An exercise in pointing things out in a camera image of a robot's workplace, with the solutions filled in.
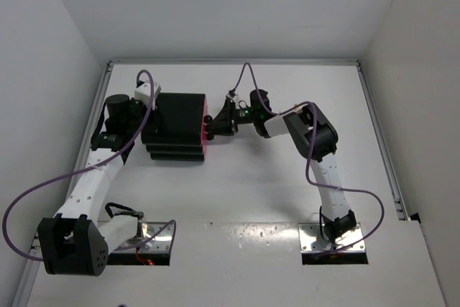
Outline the black drawer cabinet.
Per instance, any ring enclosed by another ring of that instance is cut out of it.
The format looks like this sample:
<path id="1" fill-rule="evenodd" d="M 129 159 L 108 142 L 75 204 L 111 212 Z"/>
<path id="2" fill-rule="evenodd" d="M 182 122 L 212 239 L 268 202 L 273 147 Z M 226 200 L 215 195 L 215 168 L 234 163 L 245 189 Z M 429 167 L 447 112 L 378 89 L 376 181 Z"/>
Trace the black drawer cabinet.
<path id="1" fill-rule="evenodd" d="M 153 160 L 203 162 L 203 93 L 160 93 L 156 99 L 165 117 L 164 134 L 141 133 Z"/>

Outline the pink top drawer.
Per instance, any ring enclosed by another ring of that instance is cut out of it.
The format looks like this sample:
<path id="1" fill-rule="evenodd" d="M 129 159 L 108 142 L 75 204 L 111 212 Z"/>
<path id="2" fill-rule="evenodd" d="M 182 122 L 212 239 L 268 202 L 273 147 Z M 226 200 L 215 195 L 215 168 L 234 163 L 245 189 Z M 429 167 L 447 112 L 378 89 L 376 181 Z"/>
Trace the pink top drawer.
<path id="1" fill-rule="evenodd" d="M 203 104 L 203 123 L 204 124 L 210 124 L 213 121 L 213 117 L 209 114 L 208 111 L 208 102 L 207 98 L 204 98 L 204 104 Z"/>

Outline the pink bottom drawer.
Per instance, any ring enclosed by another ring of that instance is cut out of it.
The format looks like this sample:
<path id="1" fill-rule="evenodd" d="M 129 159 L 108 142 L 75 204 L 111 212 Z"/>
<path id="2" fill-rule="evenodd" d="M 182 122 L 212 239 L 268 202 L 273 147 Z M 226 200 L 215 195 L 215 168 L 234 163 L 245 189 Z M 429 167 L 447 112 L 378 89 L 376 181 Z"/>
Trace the pink bottom drawer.
<path id="1" fill-rule="evenodd" d="M 214 138 L 214 135 L 211 133 L 205 133 L 202 139 L 202 145 L 203 145 L 203 151 L 206 152 L 207 147 L 210 143 L 212 143 L 212 140 Z"/>

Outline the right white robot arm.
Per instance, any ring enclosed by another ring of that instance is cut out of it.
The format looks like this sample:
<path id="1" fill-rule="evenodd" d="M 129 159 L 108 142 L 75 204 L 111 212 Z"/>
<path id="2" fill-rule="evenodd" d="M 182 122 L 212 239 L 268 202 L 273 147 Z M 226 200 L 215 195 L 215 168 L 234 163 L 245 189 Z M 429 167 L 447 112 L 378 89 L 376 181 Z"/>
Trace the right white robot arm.
<path id="1" fill-rule="evenodd" d="M 336 166 L 339 136 L 331 122 L 316 106 L 302 106 L 285 115 L 275 116 L 270 107 L 268 92 L 253 90 L 250 104 L 240 107 L 236 94 L 227 94 L 220 112 L 204 116 L 207 139 L 216 135 L 233 136 L 238 126 L 253 124 L 257 134 L 265 139 L 290 135 L 299 154 L 310 160 L 309 167 L 321 197 L 321 218 L 324 239 L 334 243 L 339 237 L 356 227 L 357 221 L 344 192 Z"/>

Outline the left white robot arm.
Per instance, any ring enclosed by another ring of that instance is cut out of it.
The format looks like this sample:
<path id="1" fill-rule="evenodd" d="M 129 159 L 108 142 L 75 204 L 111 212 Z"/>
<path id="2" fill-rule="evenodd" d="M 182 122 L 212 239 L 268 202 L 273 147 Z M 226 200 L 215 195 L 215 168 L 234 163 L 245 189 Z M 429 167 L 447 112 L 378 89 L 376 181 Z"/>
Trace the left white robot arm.
<path id="1" fill-rule="evenodd" d="M 87 168 L 56 214 L 43 218 L 37 228 L 48 274 L 99 276 L 114 250 L 140 236 L 141 211 L 121 211 L 102 225 L 98 216 L 154 107 L 154 96 L 116 94 L 105 100 L 91 138 Z"/>

